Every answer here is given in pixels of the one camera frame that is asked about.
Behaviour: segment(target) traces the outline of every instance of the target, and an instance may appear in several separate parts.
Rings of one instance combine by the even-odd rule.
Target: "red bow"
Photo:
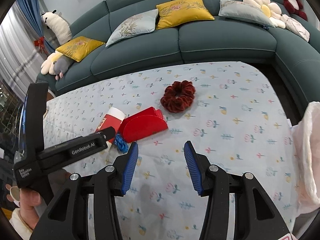
[[[38,41],[34,41],[35,46],[39,47],[39,52],[40,53],[45,53],[45,49],[44,49],[44,36],[40,37]]]

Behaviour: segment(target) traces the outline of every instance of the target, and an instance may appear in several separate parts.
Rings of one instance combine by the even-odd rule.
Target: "green sofa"
[[[85,36],[107,42],[111,33],[128,17],[156,8],[170,0],[104,0],[71,26],[75,37]],[[214,21],[197,21],[179,27],[104,45],[73,64],[59,81],[39,74],[50,89],[61,95],[68,91],[115,76],[184,63],[243,61],[272,65],[290,91],[300,114],[308,102],[320,100],[320,32],[303,19],[310,42],[280,28],[263,28],[217,16],[220,0],[203,0]],[[288,14],[283,0],[272,0]]]

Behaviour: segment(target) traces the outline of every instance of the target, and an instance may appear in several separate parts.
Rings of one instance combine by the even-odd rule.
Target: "blue string bundle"
[[[117,133],[115,137],[114,144],[117,146],[120,152],[126,153],[129,150],[128,144],[123,140],[119,133]]]

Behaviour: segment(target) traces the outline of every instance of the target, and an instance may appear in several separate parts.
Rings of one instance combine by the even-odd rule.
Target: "silver bolt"
[[[219,170],[219,167],[216,166],[216,165],[211,165],[211,166],[209,167],[209,170],[210,170],[210,171],[218,171],[218,170]]]
[[[105,170],[106,170],[106,172],[113,172],[115,170],[115,168],[114,168],[114,166],[109,165],[109,166],[106,167]]]
[[[71,180],[77,180],[78,178],[79,178],[79,175],[76,173],[70,175]]]
[[[253,174],[250,173],[250,172],[247,172],[244,176],[245,176],[247,179],[253,179]]]

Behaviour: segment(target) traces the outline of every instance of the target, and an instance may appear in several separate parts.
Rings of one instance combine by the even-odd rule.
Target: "floral tablecloth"
[[[168,85],[183,80],[193,82],[195,100],[185,112],[170,114],[160,99]],[[187,140],[229,173],[252,172],[292,230],[297,210],[292,136],[274,90],[254,67],[212,62],[147,70],[79,88],[47,106],[45,147],[94,132],[112,106],[127,115],[150,106],[162,110],[169,129],[138,141],[131,188],[116,199],[124,240],[199,238],[208,199],[193,189],[183,154]],[[66,170],[81,176],[95,174],[119,154],[111,148]],[[88,219],[94,239],[92,198]],[[233,228],[234,196],[230,195],[228,239],[233,239]]]

